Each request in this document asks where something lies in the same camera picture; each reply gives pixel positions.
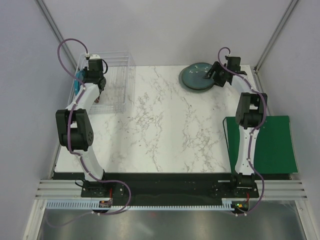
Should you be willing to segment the dark teal floral plate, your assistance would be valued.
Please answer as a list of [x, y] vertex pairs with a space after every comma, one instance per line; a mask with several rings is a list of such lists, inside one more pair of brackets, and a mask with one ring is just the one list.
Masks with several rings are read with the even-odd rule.
[[204, 78], [212, 65], [206, 62], [193, 63], [179, 73], [180, 85], [191, 92], [205, 92], [214, 86], [214, 81]]

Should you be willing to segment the pale green ceramic plate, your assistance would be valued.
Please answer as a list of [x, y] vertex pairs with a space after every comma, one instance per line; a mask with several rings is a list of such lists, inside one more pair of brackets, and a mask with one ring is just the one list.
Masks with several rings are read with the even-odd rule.
[[188, 72], [182, 71], [179, 74], [178, 80], [180, 86], [192, 93], [203, 93], [210, 90], [214, 86], [213, 79], [203, 79], [203, 72]]

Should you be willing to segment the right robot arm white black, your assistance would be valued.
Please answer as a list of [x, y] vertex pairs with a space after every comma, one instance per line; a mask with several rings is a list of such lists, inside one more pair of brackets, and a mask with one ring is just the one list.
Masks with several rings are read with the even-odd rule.
[[229, 83], [239, 94], [235, 121], [239, 126], [239, 147], [235, 172], [250, 176], [255, 173], [254, 156], [260, 127], [266, 120], [267, 95], [257, 91], [241, 70], [241, 58], [227, 56], [226, 63], [216, 61], [210, 69], [205, 70], [203, 80], [223, 87]]

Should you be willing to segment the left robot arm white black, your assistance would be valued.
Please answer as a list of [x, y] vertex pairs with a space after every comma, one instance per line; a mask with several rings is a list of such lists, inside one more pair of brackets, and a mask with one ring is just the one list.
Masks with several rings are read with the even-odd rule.
[[85, 180], [89, 182], [100, 182], [104, 176], [92, 147], [94, 131], [88, 113], [106, 86], [107, 71], [106, 61], [97, 54], [91, 55], [88, 66], [83, 68], [84, 84], [78, 94], [67, 108], [55, 113], [59, 143], [78, 158]]

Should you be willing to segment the blue scalloped plate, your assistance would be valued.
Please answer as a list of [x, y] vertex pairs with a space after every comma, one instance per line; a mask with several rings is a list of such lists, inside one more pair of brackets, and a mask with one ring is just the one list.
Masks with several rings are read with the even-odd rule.
[[77, 80], [81, 80], [83, 81], [84, 79], [84, 70], [79, 70], [76, 74], [75, 74], [75, 79], [74, 79], [74, 84], [73, 84], [73, 87], [74, 87], [74, 94], [75, 96], [78, 95], [79, 91], [80, 91], [80, 88], [81, 88], [81, 83]]

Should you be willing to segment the green mat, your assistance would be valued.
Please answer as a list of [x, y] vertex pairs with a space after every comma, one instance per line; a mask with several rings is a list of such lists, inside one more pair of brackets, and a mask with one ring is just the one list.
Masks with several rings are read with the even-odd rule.
[[[239, 153], [239, 126], [234, 116], [225, 117], [222, 124], [230, 168], [234, 172]], [[298, 172], [289, 116], [268, 116], [266, 118], [257, 136], [254, 168], [261, 174], [295, 174]]]

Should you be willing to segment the right aluminium frame post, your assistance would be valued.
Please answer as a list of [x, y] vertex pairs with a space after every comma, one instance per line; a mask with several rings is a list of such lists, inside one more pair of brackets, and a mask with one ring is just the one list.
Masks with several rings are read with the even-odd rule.
[[277, 39], [280, 37], [282, 31], [284, 30], [286, 24], [288, 23], [291, 15], [293, 14], [295, 8], [297, 7], [299, 0], [291, 0], [286, 7], [282, 17], [280, 18], [276, 28], [274, 29], [270, 39], [267, 42], [262, 54], [260, 55], [256, 65], [254, 66], [254, 72], [257, 73], [265, 62], [267, 56], [272, 50], [273, 46], [276, 44]]

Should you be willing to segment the aluminium frame post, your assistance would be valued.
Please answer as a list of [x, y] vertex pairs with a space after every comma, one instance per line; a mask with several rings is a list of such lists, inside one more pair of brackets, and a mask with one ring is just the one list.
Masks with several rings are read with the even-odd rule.
[[295, 8], [297, 7], [299, 0], [291, 0], [286, 7], [282, 17], [280, 18], [276, 28], [274, 29], [270, 39], [267, 42], [262, 54], [260, 55], [256, 65], [254, 66], [254, 72], [257, 73], [265, 62], [267, 56], [272, 50], [273, 46], [276, 44], [277, 39], [280, 37], [282, 31], [284, 30], [286, 24], [288, 23], [291, 15], [293, 14]]
[[[56, 24], [52, 14], [50, 13], [49, 8], [47, 7], [45, 1], [44, 0], [35, 0], [35, 3], [38, 6], [40, 12], [42, 13], [44, 19], [48, 23], [55, 38], [60, 43], [62, 40], [64, 40], [64, 37], [63, 37], [61, 31], [59, 30], [58, 25]], [[64, 44], [62, 49], [63, 49], [64, 53], [66, 54], [69, 63], [72, 65], [73, 69], [76, 70], [77, 62], [76, 62], [73, 54], [71, 53], [70, 48], [66, 44]]]

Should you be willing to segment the left aluminium frame post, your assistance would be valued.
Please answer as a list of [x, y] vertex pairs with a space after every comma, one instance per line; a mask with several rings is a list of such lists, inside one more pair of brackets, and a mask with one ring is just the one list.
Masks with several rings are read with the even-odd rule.
[[[42, 13], [44, 19], [48, 23], [55, 38], [60, 43], [62, 40], [64, 40], [64, 37], [63, 37], [61, 31], [59, 30], [58, 25], [56, 24], [52, 14], [50, 13], [49, 8], [47, 7], [45, 1], [44, 0], [35, 0], [35, 3], [38, 6], [40, 12]], [[64, 53], [66, 54], [69, 63], [72, 65], [73, 69], [76, 70], [77, 62], [76, 62], [73, 54], [71, 53], [70, 48], [66, 44], [64, 44], [62, 49], [63, 49]]]

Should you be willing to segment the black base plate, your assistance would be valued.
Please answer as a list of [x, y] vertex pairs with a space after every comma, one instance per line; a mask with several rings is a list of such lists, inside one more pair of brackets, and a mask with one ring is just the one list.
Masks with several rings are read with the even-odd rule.
[[114, 206], [219, 206], [223, 199], [258, 198], [254, 176], [238, 186], [230, 173], [106, 173], [103, 183], [84, 180], [81, 197], [112, 198]]

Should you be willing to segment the aluminium rail front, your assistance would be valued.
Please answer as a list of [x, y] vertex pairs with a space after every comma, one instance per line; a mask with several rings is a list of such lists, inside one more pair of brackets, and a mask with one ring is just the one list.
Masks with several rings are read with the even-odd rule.
[[149, 195], [159, 197], [164, 195], [189, 195], [216, 198], [250, 198], [262, 197], [264, 200], [305, 200], [307, 194], [299, 180], [266, 180], [256, 181], [253, 189], [232, 189], [229, 181], [127, 181], [109, 183], [106, 187], [98, 186], [87, 189], [76, 180], [42, 180], [38, 185], [35, 197], [37, 199], [73, 199], [80, 198], [120, 198], [128, 196]]

